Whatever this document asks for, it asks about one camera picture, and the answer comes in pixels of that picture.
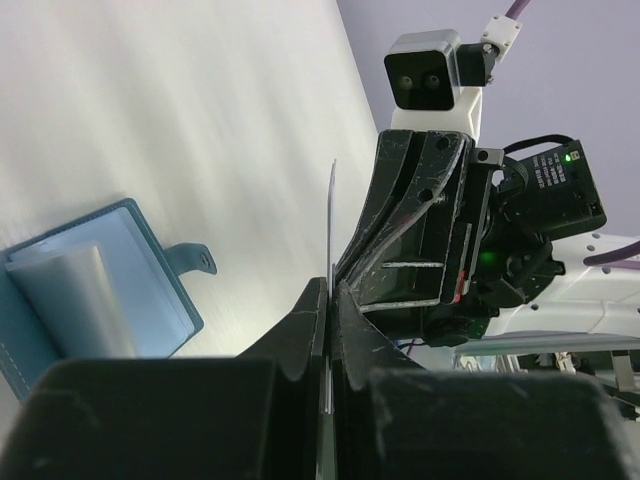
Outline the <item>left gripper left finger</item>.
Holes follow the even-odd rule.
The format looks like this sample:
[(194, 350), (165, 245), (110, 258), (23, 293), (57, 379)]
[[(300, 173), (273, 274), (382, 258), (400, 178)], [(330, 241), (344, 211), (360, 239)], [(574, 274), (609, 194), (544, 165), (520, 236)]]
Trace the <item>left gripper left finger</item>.
[(233, 358), (74, 360), (47, 371), (5, 479), (312, 479), (327, 285)]

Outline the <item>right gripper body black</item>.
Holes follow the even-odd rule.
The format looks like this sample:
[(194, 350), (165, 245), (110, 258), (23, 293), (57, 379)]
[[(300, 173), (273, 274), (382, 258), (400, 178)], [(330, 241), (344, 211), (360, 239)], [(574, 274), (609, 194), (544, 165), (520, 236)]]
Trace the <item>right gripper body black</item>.
[(547, 227), (525, 212), (525, 200), (542, 195), (533, 162), (505, 156), (501, 171), (504, 178), (489, 187), (482, 220), (471, 234), (466, 292), (421, 314), (421, 338), (428, 346), (458, 346), (483, 337), (492, 319), (531, 302), (565, 273), (553, 258)]

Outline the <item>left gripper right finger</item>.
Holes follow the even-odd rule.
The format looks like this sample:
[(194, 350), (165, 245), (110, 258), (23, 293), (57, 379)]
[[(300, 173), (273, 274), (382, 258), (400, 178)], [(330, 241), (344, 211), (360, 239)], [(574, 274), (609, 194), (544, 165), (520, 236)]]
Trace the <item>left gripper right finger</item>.
[(331, 312), (341, 479), (635, 479), (639, 457), (592, 378), (432, 372), (360, 312)]

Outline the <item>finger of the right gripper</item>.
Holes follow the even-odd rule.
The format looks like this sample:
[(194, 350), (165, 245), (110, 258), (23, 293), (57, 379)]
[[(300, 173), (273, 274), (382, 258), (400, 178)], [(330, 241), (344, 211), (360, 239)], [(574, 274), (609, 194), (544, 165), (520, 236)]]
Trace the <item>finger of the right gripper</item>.
[(336, 281), (353, 283), (426, 214), (473, 139), (461, 132), (385, 130), (354, 235), (337, 264)]
[(364, 312), (455, 302), (455, 208), (367, 204), (349, 245), (349, 286)]

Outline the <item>silver VIP card top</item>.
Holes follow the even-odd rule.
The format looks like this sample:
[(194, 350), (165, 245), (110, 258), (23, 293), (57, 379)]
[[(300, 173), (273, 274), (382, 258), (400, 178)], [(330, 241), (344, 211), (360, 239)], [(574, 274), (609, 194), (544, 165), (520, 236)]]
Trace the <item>silver VIP card top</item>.
[(325, 380), (324, 380), (324, 413), (331, 415), (333, 407), (333, 379), (331, 372), (331, 310), (333, 305), (333, 290), (335, 285), (333, 244), (334, 244), (334, 189), (336, 179), (337, 160), (331, 164), (327, 191), (327, 222), (326, 222), (326, 280), (327, 280), (327, 318), (325, 325)]

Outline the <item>blue leather card holder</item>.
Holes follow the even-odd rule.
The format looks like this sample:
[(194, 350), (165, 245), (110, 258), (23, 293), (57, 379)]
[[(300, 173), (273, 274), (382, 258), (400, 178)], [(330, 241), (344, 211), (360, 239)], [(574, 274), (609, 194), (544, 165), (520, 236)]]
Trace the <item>blue leather card holder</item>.
[(1, 373), (24, 401), (68, 359), (166, 359), (204, 327), (181, 275), (208, 247), (163, 247), (125, 198), (1, 253)]

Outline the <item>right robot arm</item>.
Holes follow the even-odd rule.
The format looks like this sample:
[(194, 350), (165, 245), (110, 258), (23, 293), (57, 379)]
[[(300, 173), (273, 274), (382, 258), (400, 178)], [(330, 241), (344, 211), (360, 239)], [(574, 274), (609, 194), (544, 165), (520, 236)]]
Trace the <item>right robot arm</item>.
[(480, 149), (452, 131), (387, 130), (337, 303), (393, 340), (639, 333), (639, 245), (605, 235), (580, 141)]

